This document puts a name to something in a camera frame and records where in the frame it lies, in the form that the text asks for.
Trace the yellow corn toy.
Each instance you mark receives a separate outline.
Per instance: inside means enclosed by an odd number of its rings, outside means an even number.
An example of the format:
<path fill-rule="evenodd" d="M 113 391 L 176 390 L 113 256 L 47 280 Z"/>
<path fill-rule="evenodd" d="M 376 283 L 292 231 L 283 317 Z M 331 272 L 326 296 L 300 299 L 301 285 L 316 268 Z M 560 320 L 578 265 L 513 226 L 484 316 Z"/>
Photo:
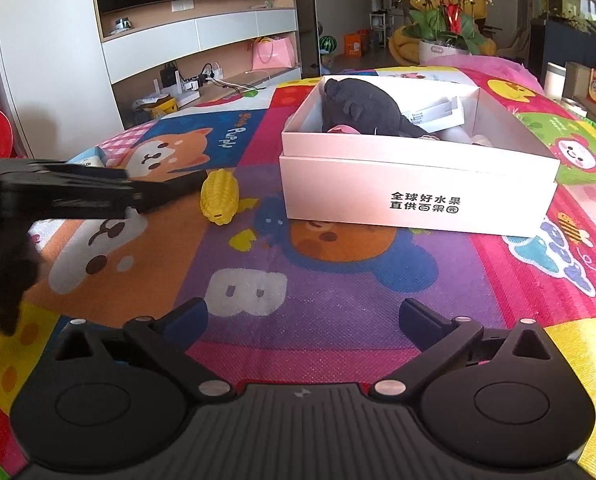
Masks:
<path fill-rule="evenodd" d="M 211 171 L 200 190 L 200 211 L 216 226 L 229 224 L 240 206 L 240 187 L 232 172 Z"/>

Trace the black plush toy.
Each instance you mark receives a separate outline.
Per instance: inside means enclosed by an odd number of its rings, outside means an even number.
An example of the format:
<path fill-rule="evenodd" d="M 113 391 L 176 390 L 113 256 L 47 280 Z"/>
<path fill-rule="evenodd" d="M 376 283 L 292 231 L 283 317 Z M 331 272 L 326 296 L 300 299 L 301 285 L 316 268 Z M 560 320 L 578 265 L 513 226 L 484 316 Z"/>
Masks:
<path fill-rule="evenodd" d="M 329 79 L 322 94 L 322 131 L 349 125 L 359 134 L 418 139 L 426 134 L 401 112 L 396 101 L 368 81 Z"/>

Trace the white yogurt drink bottle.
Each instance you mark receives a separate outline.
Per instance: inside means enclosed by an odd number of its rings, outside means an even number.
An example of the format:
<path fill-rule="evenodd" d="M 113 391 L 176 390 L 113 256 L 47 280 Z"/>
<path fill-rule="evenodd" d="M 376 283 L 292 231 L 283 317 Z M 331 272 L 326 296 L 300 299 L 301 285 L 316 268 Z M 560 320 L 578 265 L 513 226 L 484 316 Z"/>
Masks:
<path fill-rule="evenodd" d="M 452 127 L 441 130 L 437 133 L 440 140 L 462 143 L 462 144 L 474 144 L 479 146 L 486 146 L 492 148 L 492 142 L 483 134 L 469 134 L 462 127 Z"/>

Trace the blue white tissue pack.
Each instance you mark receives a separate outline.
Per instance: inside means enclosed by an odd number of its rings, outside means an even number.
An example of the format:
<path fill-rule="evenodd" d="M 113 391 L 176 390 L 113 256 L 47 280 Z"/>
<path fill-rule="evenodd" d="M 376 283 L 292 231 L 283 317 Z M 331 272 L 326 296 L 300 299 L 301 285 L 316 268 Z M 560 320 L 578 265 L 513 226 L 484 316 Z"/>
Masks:
<path fill-rule="evenodd" d="M 406 114 L 413 125 L 435 133 L 465 124 L 464 106 L 458 98 L 443 98 L 428 107 Z"/>

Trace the pink plush doll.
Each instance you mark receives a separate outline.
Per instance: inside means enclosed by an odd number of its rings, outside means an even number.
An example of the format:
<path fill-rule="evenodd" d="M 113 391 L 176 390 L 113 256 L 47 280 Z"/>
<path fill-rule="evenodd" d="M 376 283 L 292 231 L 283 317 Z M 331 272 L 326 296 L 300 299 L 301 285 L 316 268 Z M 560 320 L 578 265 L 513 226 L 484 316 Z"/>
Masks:
<path fill-rule="evenodd" d="M 345 134 L 359 134 L 356 128 L 349 125 L 336 125 L 326 130 L 327 133 L 345 133 Z"/>

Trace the yellow box on shelf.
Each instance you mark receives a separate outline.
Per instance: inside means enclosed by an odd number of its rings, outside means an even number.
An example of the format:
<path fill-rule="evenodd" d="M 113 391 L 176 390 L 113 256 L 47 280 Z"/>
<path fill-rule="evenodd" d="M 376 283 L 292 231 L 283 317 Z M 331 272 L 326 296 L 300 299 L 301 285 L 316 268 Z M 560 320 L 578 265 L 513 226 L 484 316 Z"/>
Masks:
<path fill-rule="evenodd" d="M 175 113 L 179 107 L 175 98 L 167 98 L 160 99 L 157 102 L 147 103 L 142 106 L 142 109 L 145 110 L 151 118 L 158 119 L 171 113 Z"/>

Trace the colourful cartoon play mat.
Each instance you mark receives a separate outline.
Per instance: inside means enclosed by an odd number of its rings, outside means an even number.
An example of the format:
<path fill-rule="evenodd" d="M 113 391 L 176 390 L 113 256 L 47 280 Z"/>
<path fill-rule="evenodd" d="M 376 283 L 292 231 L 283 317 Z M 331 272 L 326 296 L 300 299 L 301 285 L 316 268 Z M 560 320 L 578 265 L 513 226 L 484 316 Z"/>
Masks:
<path fill-rule="evenodd" d="M 236 96 L 138 126 L 105 141 L 110 166 L 167 179 L 180 168 L 225 167 L 240 186 L 226 226 L 194 196 L 145 217 L 38 224 L 48 275 L 28 293 L 14 336 L 0 336 L 0 479 L 24 466 L 10 406 L 42 351 L 71 318 L 118 326 L 206 300 L 206 332 L 191 356 L 231 382 L 371 382 L 415 356 L 398 309 L 413 297 L 447 316 L 508 327 L 540 322 L 596 407 L 596 125 L 536 90 L 470 70 L 402 68 L 402 78 L 480 88 L 541 140 L 588 148 L 594 169 L 565 164 L 535 236 L 379 228 L 286 217 L 281 132 L 309 79 Z M 583 466 L 596 477 L 596 425 Z"/>

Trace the white power strip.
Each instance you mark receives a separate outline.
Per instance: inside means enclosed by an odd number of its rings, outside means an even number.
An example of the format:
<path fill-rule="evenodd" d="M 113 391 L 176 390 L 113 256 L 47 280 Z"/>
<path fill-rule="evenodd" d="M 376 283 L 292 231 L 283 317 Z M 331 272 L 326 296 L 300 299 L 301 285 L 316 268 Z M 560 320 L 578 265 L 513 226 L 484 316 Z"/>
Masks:
<path fill-rule="evenodd" d="M 181 88 L 183 91 L 198 91 L 207 84 L 218 84 L 219 81 L 213 75 L 213 73 L 205 74 L 201 73 L 190 78 L 180 78 Z"/>

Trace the pink cardboard box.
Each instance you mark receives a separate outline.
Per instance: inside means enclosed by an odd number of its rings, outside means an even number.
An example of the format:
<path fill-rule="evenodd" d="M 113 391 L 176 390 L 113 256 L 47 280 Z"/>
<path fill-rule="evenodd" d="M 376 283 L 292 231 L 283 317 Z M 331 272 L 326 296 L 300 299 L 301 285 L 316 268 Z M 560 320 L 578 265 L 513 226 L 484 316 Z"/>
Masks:
<path fill-rule="evenodd" d="M 492 148 L 440 140 L 322 131 L 325 77 L 282 132 L 288 218 L 530 237 L 556 191 L 560 161 L 487 91 L 441 79 L 366 76 L 400 112 L 462 101 L 469 134 Z"/>

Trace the pink gift bag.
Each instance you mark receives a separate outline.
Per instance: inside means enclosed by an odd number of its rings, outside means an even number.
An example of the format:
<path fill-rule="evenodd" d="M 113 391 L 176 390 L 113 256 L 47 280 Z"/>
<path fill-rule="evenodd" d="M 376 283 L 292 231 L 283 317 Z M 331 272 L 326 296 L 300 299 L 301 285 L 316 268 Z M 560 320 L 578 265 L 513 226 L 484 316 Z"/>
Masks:
<path fill-rule="evenodd" d="M 263 37 L 254 43 L 253 70 L 280 70 L 296 65 L 296 52 L 288 37 Z"/>

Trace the watermelon ball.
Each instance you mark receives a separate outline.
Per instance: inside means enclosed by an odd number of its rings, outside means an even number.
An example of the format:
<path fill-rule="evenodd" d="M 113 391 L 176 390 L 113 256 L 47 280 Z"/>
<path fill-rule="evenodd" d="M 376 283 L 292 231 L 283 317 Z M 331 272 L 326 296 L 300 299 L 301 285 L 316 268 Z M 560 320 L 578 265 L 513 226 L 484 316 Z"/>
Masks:
<path fill-rule="evenodd" d="M 319 51 L 321 54 L 332 54 L 337 49 L 337 40 L 330 35 L 324 35 L 319 38 Z"/>

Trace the orange shopping bag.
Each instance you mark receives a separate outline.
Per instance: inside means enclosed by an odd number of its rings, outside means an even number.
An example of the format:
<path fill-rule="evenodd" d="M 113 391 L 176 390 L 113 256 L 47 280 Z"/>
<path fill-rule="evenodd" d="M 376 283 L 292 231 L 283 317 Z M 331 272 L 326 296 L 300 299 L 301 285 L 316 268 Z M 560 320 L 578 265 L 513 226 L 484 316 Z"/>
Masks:
<path fill-rule="evenodd" d="M 360 32 L 344 36 L 344 55 L 346 58 L 360 58 L 363 55 L 363 35 Z"/>

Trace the white cylinder humidifier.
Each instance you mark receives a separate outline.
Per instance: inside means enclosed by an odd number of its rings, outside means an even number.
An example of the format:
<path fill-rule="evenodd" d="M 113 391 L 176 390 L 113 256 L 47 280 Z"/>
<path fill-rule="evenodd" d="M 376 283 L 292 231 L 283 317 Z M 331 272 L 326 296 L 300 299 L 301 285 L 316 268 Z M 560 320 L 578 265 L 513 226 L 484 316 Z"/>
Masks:
<path fill-rule="evenodd" d="M 566 68 L 552 62 L 546 64 L 544 93 L 552 100 L 560 100 L 566 82 Z"/>

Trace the pink orchid flower pot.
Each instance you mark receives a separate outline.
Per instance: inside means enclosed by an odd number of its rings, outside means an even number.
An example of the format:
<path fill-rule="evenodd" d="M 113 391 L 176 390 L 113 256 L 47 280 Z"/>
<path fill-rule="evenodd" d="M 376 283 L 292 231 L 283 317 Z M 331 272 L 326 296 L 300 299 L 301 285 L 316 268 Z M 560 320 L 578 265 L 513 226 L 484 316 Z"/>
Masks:
<path fill-rule="evenodd" d="M 448 55 L 495 55 L 496 43 L 478 23 L 492 0 L 403 0 L 409 24 L 391 37 L 391 44 L 410 61 L 424 65 Z"/>

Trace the white tv wall cabinet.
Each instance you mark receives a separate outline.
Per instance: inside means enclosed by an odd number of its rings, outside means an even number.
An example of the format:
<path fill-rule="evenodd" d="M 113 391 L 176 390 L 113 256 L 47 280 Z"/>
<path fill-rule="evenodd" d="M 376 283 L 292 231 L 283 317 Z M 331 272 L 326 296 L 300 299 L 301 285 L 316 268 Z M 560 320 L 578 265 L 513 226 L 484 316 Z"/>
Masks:
<path fill-rule="evenodd" d="M 0 0 L 0 105 L 18 153 L 69 158 L 122 128 L 112 87 L 189 55 L 296 32 L 295 0 L 204 0 L 104 35 L 96 0 Z"/>

